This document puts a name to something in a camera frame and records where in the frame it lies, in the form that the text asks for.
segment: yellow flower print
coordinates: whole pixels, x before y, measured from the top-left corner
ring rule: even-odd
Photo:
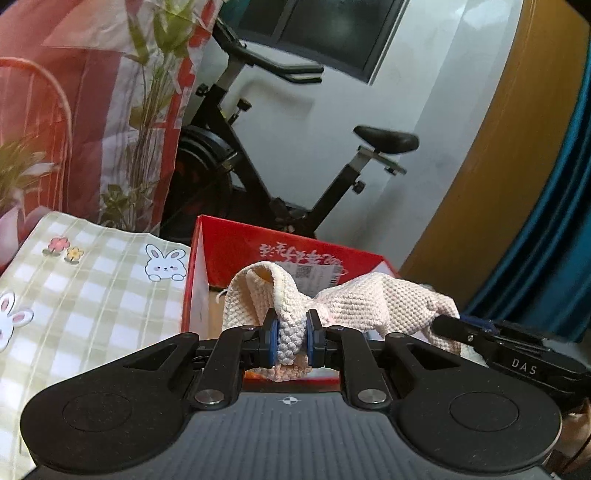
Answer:
[[[84,250],[78,247],[70,247],[66,251],[65,261],[69,263],[77,264],[80,261],[80,258],[84,255]]]

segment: bike seat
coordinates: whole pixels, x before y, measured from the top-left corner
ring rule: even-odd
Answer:
[[[365,125],[356,126],[353,132],[374,147],[376,152],[386,155],[412,152],[418,148],[418,137],[406,132],[395,132]]]

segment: flower print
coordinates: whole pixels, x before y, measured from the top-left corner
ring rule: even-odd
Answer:
[[[50,255],[52,257],[59,257],[60,254],[70,246],[70,242],[65,236],[55,237],[51,239],[49,245],[43,250],[43,255]]]
[[[77,264],[80,258],[84,255],[84,250],[79,247],[70,247],[66,252],[65,261],[69,263]]]

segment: exercise bike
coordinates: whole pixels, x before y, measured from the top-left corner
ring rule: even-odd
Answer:
[[[324,67],[277,64],[248,50],[222,20],[216,21],[213,38],[228,54],[228,66],[214,85],[202,84],[197,88],[196,95],[203,101],[191,124],[181,131],[176,168],[161,225],[163,238],[189,244],[195,218],[200,214],[236,219],[229,216],[234,191],[231,172],[242,182],[252,205],[250,209],[255,210],[247,223],[307,237],[314,236],[318,226],[349,189],[356,194],[363,191],[365,184],[358,178],[371,160],[383,164],[389,174],[406,173],[385,155],[416,150],[418,138],[410,133],[360,125],[355,127],[354,133],[372,148],[358,148],[353,160],[343,167],[312,210],[289,206],[282,199],[272,197],[232,127],[240,113],[248,111],[252,105],[241,98],[237,111],[228,118],[220,104],[245,66],[259,67],[298,85],[321,83]]]

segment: checkered blanket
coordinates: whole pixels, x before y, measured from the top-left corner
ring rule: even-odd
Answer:
[[[63,213],[41,220],[0,277],[0,480],[34,466],[18,428],[32,396],[179,332],[188,253]]]

